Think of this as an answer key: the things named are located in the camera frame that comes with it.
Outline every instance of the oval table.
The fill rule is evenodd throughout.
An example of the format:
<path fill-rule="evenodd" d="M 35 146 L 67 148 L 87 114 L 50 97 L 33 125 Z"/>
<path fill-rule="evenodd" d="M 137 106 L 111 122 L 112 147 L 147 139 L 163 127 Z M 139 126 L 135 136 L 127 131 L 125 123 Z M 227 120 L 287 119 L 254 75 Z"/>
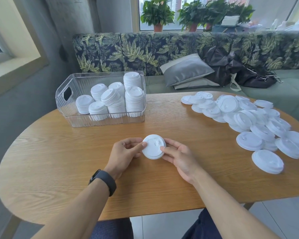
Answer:
<path fill-rule="evenodd" d="M 222 92 L 211 92 L 216 99 Z M 239 134 L 194 112 L 180 99 L 195 92 L 147 95 L 145 122 L 72 128 L 58 110 L 30 125 L 12 143 L 0 164 L 0 198 L 17 217 L 46 224 L 103 169 L 112 145 L 126 137 L 158 134 L 188 145 L 211 176 L 238 202 L 299 196 L 299 159 L 278 154 L 284 171 L 257 168 L 251 151 L 236 143 Z M 281 112 L 292 129 L 299 122 Z M 204 208 L 193 186 L 163 159 L 132 160 L 100 220 Z"/>

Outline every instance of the gray pillow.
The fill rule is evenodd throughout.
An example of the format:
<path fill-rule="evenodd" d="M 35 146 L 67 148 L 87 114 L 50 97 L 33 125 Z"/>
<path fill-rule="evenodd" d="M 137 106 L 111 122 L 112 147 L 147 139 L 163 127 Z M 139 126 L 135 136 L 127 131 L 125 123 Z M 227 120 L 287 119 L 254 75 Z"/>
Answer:
<path fill-rule="evenodd" d="M 214 72 L 197 53 L 168 62 L 160 68 L 164 74 L 166 87 L 196 80 Z"/>
<path fill-rule="evenodd" d="M 196 80 L 188 81 L 179 85 L 174 85 L 174 89 L 194 89 L 194 88 L 209 88 L 219 86 L 219 84 L 212 82 L 206 78 L 199 78 Z"/>

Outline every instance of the hand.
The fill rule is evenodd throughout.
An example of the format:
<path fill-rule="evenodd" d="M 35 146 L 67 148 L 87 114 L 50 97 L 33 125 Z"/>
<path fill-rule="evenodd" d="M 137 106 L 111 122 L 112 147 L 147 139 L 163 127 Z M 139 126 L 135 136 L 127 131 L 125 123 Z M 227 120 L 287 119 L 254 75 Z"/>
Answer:
<path fill-rule="evenodd" d="M 142 138 L 126 138 L 113 145 L 110 159 L 104 168 L 114 180 L 121 177 L 133 158 L 138 158 L 147 143 Z"/>
<path fill-rule="evenodd" d="M 191 150 L 174 140 L 164 138 L 167 147 L 160 147 L 161 151 L 165 154 L 163 159 L 171 162 L 177 168 L 180 176 L 190 184 L 193 184 L 193 177 L 197 168 L 200 165 L 195 160 Z"/>

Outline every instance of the black fitness tracker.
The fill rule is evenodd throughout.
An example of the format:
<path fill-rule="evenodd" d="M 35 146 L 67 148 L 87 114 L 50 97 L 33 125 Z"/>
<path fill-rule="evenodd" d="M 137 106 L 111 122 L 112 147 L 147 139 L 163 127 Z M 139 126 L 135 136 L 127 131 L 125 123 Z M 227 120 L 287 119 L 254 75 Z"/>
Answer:
<path fill-rule="evenodd" d="M 93 174 L 93 176 L 90 179 L 89 184 L 91 184 L 93 182 L 93 180 L 95 180 L 96 178 L 99 178 L 99 179 L 103 180 L 104 183 L 106 183 L 106 185 L 109 187 L 110 197 L 111 197 L 116 190 L 116 183 L 115 183 L 115 180 L 112 178 L 112 176 L 109 175 L 107 172 L 99 169 L 98 171 L 96 171 Z"/>

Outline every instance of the left hand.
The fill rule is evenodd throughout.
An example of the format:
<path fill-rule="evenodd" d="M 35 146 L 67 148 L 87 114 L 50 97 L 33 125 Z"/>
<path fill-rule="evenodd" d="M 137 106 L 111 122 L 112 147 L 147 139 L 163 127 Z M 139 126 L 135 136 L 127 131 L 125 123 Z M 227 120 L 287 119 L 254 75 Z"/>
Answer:
<path fill-rule="evenodd" d="M 142 138 L 126 138 L 113 145 L 110 159 L 104 168 L 114 180 L 121 177 L 133 158 L 138 158 L 147 143 Z"/>

